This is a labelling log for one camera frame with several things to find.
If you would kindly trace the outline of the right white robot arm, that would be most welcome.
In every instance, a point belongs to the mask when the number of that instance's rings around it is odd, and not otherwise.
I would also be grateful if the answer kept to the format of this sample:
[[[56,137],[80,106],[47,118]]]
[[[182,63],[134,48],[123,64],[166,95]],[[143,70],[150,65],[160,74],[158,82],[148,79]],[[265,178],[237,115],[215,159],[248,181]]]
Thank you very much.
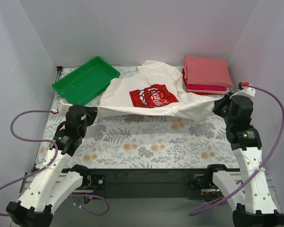
[[[249,97],[226,94],[214,102],[213,113],[224,119],[226,137],[240,167],[242,184],[237,185],[226,169],[205,175],[205,184],[218,187],[223,199],[216,199],[206,209],[189,213],[196,216],[227,201],[236,227],[284,227],[284,214],[275,205],[266,181],[262,143],[258,131],[250,125],[253,102]]]

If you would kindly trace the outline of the white t-shirt red print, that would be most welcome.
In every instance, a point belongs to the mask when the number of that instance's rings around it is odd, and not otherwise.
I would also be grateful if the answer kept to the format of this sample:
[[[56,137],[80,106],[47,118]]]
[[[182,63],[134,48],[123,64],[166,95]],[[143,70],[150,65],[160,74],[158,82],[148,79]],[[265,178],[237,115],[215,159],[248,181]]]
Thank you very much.
[[[99,96],[98,118],[119,115],[174,116],[200,121],[212,116],[214,101],[222,98],[188,93],[182,73],[174,66],[145,61],[131,77],[112,79]]]

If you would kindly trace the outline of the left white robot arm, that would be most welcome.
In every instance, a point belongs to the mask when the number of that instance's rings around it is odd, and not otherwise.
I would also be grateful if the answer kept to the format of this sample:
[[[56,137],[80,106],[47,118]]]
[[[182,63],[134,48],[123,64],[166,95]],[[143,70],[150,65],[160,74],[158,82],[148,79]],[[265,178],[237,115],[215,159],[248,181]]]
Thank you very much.
[[[14,223],[21,227],[48,227],[57,208],[74,190],[91,185],[90,170],[82,165],[74,165],[59,183],[56,180],[81,145],[97,113],[96,107],[69,107],[31,184],[17,201],[7,205],[6,212]]]

